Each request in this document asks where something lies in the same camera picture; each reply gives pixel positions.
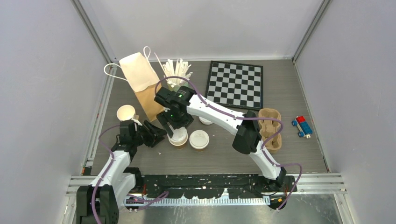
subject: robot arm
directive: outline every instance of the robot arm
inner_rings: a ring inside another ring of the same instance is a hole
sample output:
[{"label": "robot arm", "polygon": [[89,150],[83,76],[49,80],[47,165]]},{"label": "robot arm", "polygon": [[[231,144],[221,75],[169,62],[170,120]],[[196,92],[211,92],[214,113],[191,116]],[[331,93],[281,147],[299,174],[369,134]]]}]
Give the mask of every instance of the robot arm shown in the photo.
[{"label": "robot arm", "polygon": [[[210,120],[235,136],[233,148],[242,154],[249,155],[260,168],[263,176],[267,178],[269,187],[275,191],[279,190],[286,176],[286,170],[283,167],[272,165],[265,158],[261,151],[263,140],[259,134],[257,120],[236,119],[236,117],[253,118],[255,114],[252,111],[248,111],[246,114],[232,111],[204,97],[202,98],[216,109],[232,114],[234,118],[205,105],[196,92],[188,87],[182,86],[177,92],[169,91],[162,87],[156,94],[155,101],[169,108],[169,110],[158,114],[157,118],[164,126],[168,135],[173,135],[168,123],[174,129],[178,129],[183,126],[188,127],[193,121],[192,115]],[[278,164],[265,147],[263,150],[270,160]]]},{"label": "robot arm", "polygon": [[[148,121],[141,124],[137,120],[120,122],[120,134],[112,147],[110,156],[99,175],[89,184],[77,190],[77,224],[97,223],[91,199],[95,198],[95,207],[101,223],[117,223],[119,208],[123,206],[125,196],[131,189],[143,186],[143,178],[138,168],[128,167],[134,158],[137,147],[145,144],[154,147],[164,139],[166,132]],[[106,172],[103,180],[100,177]],[[98,190],[93,195],[94,186],[99,182]]]}]

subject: gray table surface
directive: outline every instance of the gray table surface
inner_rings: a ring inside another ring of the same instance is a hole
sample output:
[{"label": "gray table surface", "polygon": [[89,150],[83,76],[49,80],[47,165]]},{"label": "gray table surface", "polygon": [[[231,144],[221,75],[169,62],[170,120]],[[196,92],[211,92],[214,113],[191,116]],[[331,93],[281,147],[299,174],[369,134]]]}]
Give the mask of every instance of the gray table surface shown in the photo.
[{"label": "gray table surface", "polygon": [[[256,64],[264,67],[264,107],[277,109],[285,123],[282,131],[282,148],[273,155],[281,164],[301,163],[304,173],[327,172],[322,153],[319,149],[315,134],[312,138],[299,138],[297,128],[291,125],[291,121],[299,115],[305,116],[312,127],[312,122],[304,102],[303,93],[299,85],[297,74],[291,60],[255,60],[233,61],[237,63]],[[209,61],[191,62],[189,72],[194,72],[191,81],[204,95],[209,72]],[[152,63],[159,77],[163,72],[158,63]],[[124,77],[121,69],[117,70],[117,76]],[[119,123],[116,112],[122,105],[132,105],[139,120],[144,121],[146,115],[143,112],[137,98],[126,81],[115,79],[109,99],[103,130]],[[161,127],[156,120],[154,125]],[[206,126],[200,123],[197,117],[188,127],[188,133],[195,130],[204,130],[210,136],[208,147],[203,152],[196,152],[187,145],[182,150],[176,150],[167,139],[160,142],[154,148],[140,146],[134,157],[131,167],[138,167],[143,174],[242,174],[260,173],[253,160],[232,148],[233,136],[217,125]],[[103,141],[112,146],[118,129],[113,129],[103,136]],[[106,163],[108,152],[98,145],[92,174],[98,174]],[[287,167],[288,173],[298,173],[298,167]]]}]

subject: black and white checkered board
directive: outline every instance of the black and white checkered board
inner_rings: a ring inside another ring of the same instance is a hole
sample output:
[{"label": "black and white checkered board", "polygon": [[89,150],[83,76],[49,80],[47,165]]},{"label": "black and white checkered board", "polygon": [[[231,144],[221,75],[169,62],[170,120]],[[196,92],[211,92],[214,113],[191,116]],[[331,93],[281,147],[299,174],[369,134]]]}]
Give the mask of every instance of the black and white checkered board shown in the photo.
[{"label": "black and white checkered board", "polygon": [[263,108],[262,66],[212,61],[205,97],[217,104]]}]

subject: white wall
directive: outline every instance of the white wall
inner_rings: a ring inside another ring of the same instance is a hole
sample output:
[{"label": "white wall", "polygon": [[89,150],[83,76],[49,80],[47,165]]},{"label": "white wall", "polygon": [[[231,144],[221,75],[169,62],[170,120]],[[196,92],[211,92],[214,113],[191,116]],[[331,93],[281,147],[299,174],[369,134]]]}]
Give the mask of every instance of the white wall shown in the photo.
[{"label": "white wall", "polygon": [[321,1],[83,0],[82,4],[108,52],[118,59],[146,45],[161,59],[207,59],[292,57]]},{"label": "white wall", "polygon": [[297,61],[327,160],[367,224],[396,219],[395,11],[333,1]]},{"label": "white wall", "polygon": [[0,222],[59,223],[106,63],[69,0],[2,1],[0,21]]}]

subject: blue toy block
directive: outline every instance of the blue toy block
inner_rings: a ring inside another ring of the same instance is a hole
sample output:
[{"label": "blue toy block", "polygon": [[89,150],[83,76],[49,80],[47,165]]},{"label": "blue toy block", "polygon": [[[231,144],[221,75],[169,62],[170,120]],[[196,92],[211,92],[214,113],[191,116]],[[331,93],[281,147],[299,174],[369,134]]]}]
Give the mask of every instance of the blue toy block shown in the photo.
[{"label": "blue toy block", "polygon": [[312,134],[312,130],[309,127],[307,122],[301,122],[300,123],[301,129],[303,130],[304,134]]}]

